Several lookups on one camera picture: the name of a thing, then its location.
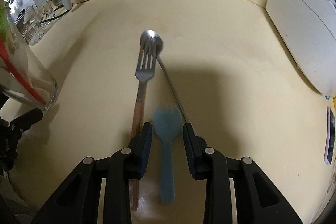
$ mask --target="blue object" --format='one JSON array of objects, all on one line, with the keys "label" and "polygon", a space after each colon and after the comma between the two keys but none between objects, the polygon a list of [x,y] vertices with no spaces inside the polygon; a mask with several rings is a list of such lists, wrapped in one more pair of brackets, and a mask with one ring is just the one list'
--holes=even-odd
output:
[{"label": "blue object", "polygon": [[153,115],[152,123],[156,135],[162,142],[161,155],[161,202],[170,204],[175,201],[173,163],[171,145],[182,131],[182,117],[176,106],[158,107]]}]

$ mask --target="red utensil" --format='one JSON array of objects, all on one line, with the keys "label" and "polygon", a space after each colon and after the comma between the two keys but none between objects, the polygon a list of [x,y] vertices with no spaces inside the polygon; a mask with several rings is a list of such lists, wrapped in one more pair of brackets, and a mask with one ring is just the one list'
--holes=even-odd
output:
[{"label": "red utensil", "polygon": [[36,92],[36,90],[28,84],[26,79],[17,71],[17,69],[12,64],[11,60],[9,59],[8,52],[5,48],[4,41],[0,38],[0,58],[5,62],[6,67],[8,68],[9,72],[14,75],[16,80],[29,92],[31,96],[34,97],[38,102],[45,105],[46,102],[43,98]]}]

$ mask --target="metal fork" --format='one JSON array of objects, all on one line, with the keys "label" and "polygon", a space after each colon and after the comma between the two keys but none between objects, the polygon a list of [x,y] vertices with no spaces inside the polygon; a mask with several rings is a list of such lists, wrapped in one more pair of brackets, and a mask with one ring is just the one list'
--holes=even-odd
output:
[{"label": "metal fork", "polygon": [[[146,96],[147,82],[153,78],[156,63],[157,41],[153,31],[144,31],[140,37],[140,52],[135,77],[139,80],[138,93],[134,107],[131,138],[139,136],[143,124],[143,110]],[[136,211],[139,200],[139,181],[131,180],[130,205],[131,210]]]}]

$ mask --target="beige tabletop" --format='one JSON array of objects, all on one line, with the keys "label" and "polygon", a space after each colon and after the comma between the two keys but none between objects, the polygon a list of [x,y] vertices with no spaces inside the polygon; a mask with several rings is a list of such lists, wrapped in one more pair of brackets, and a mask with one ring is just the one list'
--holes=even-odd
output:
[{"label": "beige tabletop", "polygon": [[[326,108],[307,84],[265,9],[247,0],[91,0],[56,22],[33,51],[60,94],[24,134],[11,171],[21,197],[41,206],[86,156],[128,145],[139,38],[162,37],[161,54],[197,133],[225,156],[252,157],[310,223],[333,171],[324,163]],[[145,121],[176,101],[157,65]],[[12,100],[1,117],[28,110]],[[173,144],[176,200],[159,197],[160,141],[153,137],[134,223],[202,223],[205,181],[189,174],[182,136]]]}]

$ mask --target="brown fork handle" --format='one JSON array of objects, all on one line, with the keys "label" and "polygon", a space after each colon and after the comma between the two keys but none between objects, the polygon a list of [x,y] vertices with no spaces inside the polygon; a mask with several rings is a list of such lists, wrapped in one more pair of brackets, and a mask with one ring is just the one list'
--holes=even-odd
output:
[{"label": "brown fork handle", "polygon": [[[145,106],[146,84],[139,83],[138,96],[136,99],[132,123],[131,138],[139,136],[143,125],[143,113]],[[139,205],[139,180],[130,180],[131,197],[130,207],[136,211]]]}]

